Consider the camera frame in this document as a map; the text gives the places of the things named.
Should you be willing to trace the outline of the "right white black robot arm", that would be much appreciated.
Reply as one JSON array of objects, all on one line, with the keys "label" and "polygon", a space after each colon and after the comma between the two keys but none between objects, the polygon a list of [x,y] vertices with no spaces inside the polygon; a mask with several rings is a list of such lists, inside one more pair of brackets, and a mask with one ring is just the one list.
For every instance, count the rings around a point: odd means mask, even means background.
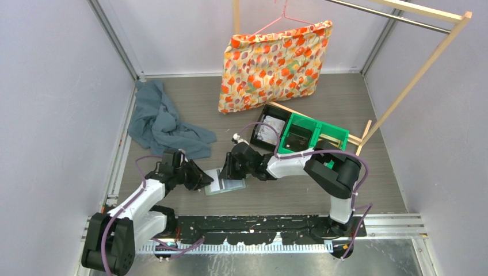
[{"label": "right white black robot arm", "polygon": [[260,181],[274,181],[291,176],[310,177],[330,196],[330,232],[343,236],[352,227],[353,188],[362,167],[357,155],[327,142],[291,154],[261,154],[248,143],[240,142],[227,153],[219,178],[237,181],[253,176]]}]

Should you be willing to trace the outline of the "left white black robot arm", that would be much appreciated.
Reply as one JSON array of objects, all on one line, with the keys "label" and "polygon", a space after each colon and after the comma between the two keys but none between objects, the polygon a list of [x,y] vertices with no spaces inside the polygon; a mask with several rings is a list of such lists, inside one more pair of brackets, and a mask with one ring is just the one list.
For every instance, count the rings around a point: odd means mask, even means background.
[{"label": "left white black robot arm", "polygon": [[137,252],[156,235],[172,237],[177,229],[174,210],[159,206],[170,191],[183,185],[199,190],[214,179],[182,150],[165,152],[155,168],[142,174],[139,187],[119,206],[95,213],[89,221],[81,265],[107,275],[126,275]]}]

